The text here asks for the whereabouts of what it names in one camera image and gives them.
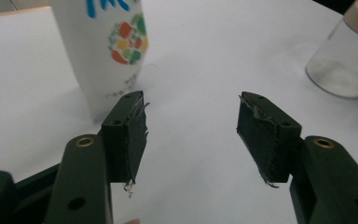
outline white tabletop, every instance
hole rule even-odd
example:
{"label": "white tabletop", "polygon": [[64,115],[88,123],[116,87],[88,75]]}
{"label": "white tabletop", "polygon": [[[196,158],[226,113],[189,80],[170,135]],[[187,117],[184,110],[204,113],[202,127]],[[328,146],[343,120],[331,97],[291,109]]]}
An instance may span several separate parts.
{"label": "white tabletop", "polygon": [[[242,91],[268,97],[302,137],[358,162],[358,99],[330,95],[304,67],[341,19],[310,0],[144,0],[143,90],[150,134],[132,198],[113,186],[116,223],[296,223],[289,184],[272,189],[236,133]],[[0,170],[16,181],[97,133],[49,8],[0,16]]]}

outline white cup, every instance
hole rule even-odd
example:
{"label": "white cup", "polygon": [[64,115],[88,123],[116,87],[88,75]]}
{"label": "white cup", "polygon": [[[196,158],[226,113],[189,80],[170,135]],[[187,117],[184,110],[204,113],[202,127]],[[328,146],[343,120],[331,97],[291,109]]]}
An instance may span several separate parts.
{"label": "white cup", "polygon": [[50,0],[94,118],[131,90],[148,46],[140,0]]}

